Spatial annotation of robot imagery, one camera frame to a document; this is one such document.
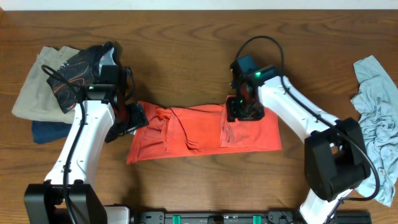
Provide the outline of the beige folded garment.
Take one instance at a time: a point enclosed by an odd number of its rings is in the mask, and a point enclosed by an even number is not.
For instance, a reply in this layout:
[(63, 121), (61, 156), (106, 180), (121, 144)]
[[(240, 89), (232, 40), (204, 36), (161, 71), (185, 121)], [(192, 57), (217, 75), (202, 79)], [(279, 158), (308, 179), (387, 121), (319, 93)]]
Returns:
[(32, 121), (50, 121), (72, 124), (75, 112), (63, 113), (52, 89), (47, 83), (48, 75), (42, 69), (42, 65), (56, 69), (78, 51), (70, 47), (62, 47), (57, 50), (51, 47), (43, 47), (37, 55), (36, 61), (31, 67), (27, 78), (20, 90), (19, 96), (13, 106), (12, 114), (18, 118)]

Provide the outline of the light blue t-shirt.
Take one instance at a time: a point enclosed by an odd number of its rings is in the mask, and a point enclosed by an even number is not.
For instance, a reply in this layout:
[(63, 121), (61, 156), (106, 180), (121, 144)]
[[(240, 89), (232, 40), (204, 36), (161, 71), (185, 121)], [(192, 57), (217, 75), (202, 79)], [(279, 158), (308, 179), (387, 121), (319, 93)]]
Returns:
[(359, 91), (351, 103), (361, 115), (359, 125), (366, 152), (381, 185), (375, 200), (390, 207), (397, 181), (397, 87), (372, 55), (353, 67)]

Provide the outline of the navy blue folded garment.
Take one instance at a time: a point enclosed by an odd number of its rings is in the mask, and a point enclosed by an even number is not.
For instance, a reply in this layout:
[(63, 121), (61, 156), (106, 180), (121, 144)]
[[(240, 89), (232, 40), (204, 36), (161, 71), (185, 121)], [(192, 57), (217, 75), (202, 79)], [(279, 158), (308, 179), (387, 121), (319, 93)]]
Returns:
[(32, 121), (33, 142), (45, 144), (67, 137), (71, 127), (63, 122)]

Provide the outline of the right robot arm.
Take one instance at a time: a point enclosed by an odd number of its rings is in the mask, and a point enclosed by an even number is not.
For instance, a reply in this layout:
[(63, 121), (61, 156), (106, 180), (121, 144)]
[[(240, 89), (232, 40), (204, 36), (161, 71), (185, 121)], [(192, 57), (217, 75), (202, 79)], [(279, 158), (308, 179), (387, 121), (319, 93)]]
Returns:
[(269, 109), (305, 146), (307, 198), (296, 211), (268, 211), (266, 223), (371, 223), (368, 212), (337, 211), (344, 197), (370, 175), (359, 124), (326, 113), (277, 67), (259, 68), (250, 55), (235, 59), (230, 69), (236, 94), (227, 99), (227, 120), (259, 121)]

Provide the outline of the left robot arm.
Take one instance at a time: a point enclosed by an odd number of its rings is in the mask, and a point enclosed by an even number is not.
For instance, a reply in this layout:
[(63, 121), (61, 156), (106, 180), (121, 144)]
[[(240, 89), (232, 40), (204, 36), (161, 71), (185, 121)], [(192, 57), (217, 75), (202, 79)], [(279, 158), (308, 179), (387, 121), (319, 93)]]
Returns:
[(52, 170), (41, 184), (29, 184), (24, 204), (30, 223), (131, 223), (125, 205), (104, 206), (94, 190), (104, 143), (147, 126), (142, 106), (127, 104), (124, 95), (132, 72), (104, 65), (99, 82), (77, 85), (43, 65), (42, 70), (74, 92), (74, 122)]

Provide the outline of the black orange patterned shirt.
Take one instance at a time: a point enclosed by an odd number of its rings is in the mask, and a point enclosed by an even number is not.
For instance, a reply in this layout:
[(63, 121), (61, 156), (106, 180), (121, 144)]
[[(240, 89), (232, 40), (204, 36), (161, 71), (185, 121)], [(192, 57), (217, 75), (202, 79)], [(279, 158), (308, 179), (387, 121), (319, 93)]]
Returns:
[(81, 50), (63, 62), (57, 70), (52, 69), (49, 84), (63, 113), (74, 109), (79, 87), (100, 80), (103, 65), (116, 65), (117, 50), (112, 42), (94, 45)]

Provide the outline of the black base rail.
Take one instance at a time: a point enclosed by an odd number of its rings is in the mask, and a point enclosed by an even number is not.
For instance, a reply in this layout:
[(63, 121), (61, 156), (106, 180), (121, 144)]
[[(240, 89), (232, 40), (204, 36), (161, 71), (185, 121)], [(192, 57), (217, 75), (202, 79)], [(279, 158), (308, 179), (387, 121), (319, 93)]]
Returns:
[[(130, 218), (131, 224), (304, 224), (305, 221), (293, 210), (271, 210), (265, 213), (165, 213), (142, 212)], [(368, 212), (342, 212), (320, 223), (372, 224)]]

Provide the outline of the red soccer t-shirt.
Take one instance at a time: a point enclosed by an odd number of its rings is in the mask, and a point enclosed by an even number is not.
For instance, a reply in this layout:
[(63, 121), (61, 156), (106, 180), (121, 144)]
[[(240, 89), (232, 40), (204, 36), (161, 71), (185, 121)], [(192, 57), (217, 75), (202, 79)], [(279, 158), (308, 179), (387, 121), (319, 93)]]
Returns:
[(127, 163), (282, 148), (277, 115), (266, 109), (259, 121), (226, 119), (226, 105), (163, 108), (142, 101), (149, 124), (136, 131)]

